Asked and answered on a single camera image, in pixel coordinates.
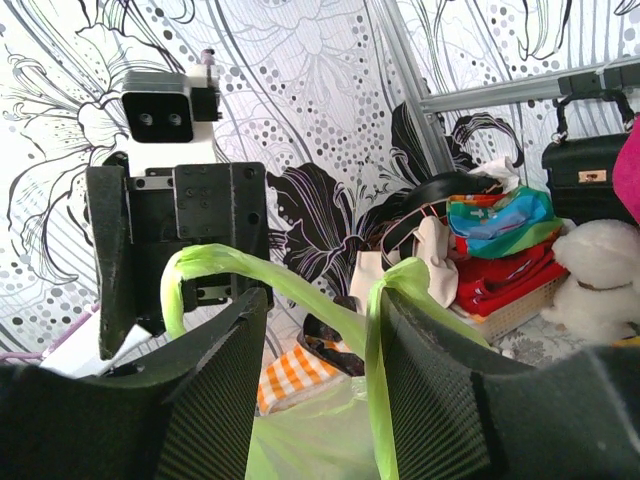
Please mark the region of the black leather handbag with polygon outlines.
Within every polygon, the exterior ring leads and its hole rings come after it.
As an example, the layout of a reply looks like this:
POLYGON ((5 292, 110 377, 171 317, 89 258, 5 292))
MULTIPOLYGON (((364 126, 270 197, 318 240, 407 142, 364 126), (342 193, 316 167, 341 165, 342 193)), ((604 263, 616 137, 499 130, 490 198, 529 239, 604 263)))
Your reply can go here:
POLYGON ((613 189, 614 165, 636 119, 626 95, 619 90, 573 93, 559 102, 556 118, 556 132, 541 159, 556 215, 576 225, 603 219, 633 225, 633 216, 613 189), (584 100, 614 103, 621 116, 623 131, 571 139, 566 109, 570 103, 584 100))

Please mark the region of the orange checkered cloth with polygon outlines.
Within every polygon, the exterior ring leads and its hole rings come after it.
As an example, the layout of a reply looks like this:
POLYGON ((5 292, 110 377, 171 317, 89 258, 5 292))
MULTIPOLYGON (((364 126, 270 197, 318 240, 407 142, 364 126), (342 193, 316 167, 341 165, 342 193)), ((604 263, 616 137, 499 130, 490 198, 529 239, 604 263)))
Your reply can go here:
POLYGON ((296 346, 262 370, 257 391, 259 414, 285 410, 346 378, 336 367, 296 346))

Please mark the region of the green plastic trash bag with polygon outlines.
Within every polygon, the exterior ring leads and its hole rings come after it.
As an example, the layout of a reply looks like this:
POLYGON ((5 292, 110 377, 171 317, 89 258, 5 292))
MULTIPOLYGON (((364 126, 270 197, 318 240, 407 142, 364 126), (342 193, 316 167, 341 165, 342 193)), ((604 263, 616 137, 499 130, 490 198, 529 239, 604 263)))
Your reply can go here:
POLYGON ((340 333, 349 350, 364 361, 365 374, 349 377, 285 410, 259 415, 251 437, 249 479, 397 479, 392 430, 389 367, 382 356, 382 293, 389 289, 420 312, 479 346, 479 332, 431 300, 418 302, 396 281, 381 282, 367 313, 333 303, 294 272, 221 244, 187 247, 174 254, 161 277, 161 310, 168 334, 186 334, 181 287, 189 280, 233 273, 261 281, 304 307, 340 333))

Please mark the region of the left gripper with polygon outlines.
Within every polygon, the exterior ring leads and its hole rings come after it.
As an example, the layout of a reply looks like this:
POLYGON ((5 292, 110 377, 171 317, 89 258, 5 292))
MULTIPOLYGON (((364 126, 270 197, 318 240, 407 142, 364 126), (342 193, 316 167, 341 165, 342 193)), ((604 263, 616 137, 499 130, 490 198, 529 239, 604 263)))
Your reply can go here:
POLYGON ((149 168, 128 178, 126 189, 120 166, 90 167, 85 178, 103 360, 115 357, 131 329, 130 253, 135 320, 153 335, 165 331, 160 280, 173 254, 217 243, 264 260, 270 257, 266 170, 261 163, 149 168))

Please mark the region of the white fluffy plush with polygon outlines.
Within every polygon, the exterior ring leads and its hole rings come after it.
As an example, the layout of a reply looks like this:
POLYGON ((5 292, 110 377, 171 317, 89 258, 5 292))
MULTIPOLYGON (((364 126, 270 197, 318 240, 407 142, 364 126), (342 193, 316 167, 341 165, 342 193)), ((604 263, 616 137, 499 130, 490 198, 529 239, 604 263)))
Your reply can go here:
POLYGON ((614 344, 639 327, 639 228, 583 223, 559 237, 554 260, 568 271, 541 317, 592 344, 614 344))

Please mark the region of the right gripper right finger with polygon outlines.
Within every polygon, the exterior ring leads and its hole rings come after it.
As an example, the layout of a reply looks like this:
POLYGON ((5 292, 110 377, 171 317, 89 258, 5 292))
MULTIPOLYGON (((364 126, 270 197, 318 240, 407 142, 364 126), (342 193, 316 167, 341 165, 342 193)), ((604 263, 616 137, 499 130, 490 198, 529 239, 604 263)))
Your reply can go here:
POLYGON ((382 360, 403 479, 635 479, 639 351, 544 368, 500 356, 386 290, 382 360))

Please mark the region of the colourful folded clothes stack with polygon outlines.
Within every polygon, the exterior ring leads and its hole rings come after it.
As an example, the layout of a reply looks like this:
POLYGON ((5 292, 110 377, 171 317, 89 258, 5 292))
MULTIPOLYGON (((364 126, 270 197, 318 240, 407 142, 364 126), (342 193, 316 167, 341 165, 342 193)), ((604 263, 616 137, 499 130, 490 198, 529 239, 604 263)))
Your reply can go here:
POLYGON ((551 305, 567 271, 552 246, 563 230, 549 195, 519 186, 449 197, 458 288, 451 310, 494 342, 551 305))

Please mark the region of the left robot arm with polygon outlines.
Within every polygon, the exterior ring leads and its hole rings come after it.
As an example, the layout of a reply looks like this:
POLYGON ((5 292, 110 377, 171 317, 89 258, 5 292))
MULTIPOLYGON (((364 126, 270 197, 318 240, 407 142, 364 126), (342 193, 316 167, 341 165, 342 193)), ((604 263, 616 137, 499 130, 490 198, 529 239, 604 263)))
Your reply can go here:
POLYGON ((161 277, 177 252, 220 243, 270 257, 266 171, 256 162, 86 172, 99 303, 43 354, 41 365, 80 378, 106 372, 164 333, 161 277))

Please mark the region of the black brimmed hat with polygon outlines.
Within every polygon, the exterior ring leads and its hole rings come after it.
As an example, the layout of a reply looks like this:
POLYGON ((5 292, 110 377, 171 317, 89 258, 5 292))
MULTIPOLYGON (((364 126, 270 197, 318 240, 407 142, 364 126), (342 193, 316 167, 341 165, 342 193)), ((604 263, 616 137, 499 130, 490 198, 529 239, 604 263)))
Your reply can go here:
POLYGON ((455 195, 496 195, 502 192, 502 182, 494 177, 459 171, 446 172, 437 174, 410 190, 401 200, 397 213, 406 215, 419 207, 444 202, 455 195))

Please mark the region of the magenta fabric bag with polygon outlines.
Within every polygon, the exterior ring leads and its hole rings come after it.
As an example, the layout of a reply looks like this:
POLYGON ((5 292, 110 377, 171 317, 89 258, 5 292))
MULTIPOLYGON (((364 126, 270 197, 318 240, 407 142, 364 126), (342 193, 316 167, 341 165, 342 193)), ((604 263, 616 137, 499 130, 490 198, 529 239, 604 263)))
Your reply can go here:
POLYGON ((639 117, 636 117, 612 171, 614 193, 636 223, 640 220, 639 162, 639 117))

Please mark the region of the cream canvas tote bag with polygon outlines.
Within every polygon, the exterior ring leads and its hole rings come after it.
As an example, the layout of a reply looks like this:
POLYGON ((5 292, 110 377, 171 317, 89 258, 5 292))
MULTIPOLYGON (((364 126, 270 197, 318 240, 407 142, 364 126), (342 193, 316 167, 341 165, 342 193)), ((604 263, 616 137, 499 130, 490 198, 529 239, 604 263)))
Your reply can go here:
POLYGON ((449 257, 450 237, 449 227, 439 219, 424 217, 408 235, 409 255, 403 258, 393 252, 388 269, 382 266, 381 251, 359 252, 349 288, 356 311, 366 314, 374 288, 381 282, 393 281, 418 302, 427 299, 443 308, 450 307, 459 285, 458 269, 449 257))

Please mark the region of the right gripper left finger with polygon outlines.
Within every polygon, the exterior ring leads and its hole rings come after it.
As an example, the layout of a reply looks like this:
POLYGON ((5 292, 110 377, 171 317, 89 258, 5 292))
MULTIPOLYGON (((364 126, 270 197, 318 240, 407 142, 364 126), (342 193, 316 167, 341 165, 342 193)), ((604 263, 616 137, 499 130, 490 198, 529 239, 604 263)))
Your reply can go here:
POLYGON ((241 479, 268 310, 259 288, 102 376, 1 370, 5 479, 241 479))

